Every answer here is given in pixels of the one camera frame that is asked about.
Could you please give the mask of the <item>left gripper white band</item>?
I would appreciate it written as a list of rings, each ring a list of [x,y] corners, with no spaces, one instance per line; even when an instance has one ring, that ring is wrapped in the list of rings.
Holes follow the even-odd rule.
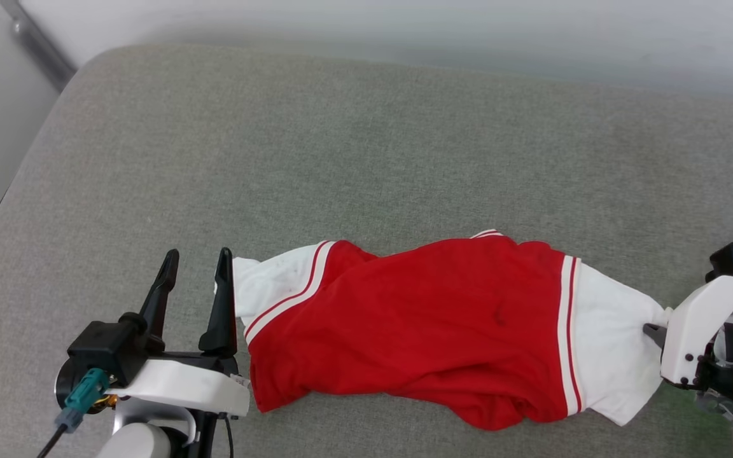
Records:
[[[162,354],[162,333],[169,293],[174,289],[179,252],[171,249],[141,308],[145,319],[144,348]],[[233,256],[222,247],[214,274],[211,315],[200,337],[204,356],[233,357],[237,353]],[[111,433],[113,457],[210,457],[216,426],[230,425],[250,409],[249,382],[234,374],[235,361],[186,364],[170,359],[149,359],[118,398]]]

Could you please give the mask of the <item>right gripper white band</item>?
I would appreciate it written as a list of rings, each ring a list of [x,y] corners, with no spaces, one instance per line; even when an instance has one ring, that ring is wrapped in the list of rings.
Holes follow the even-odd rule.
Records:
[[[661,351],[660,374],[692,391],[696,405],[733,421],[733,277],[696,289],[666,325],[644,324]]]

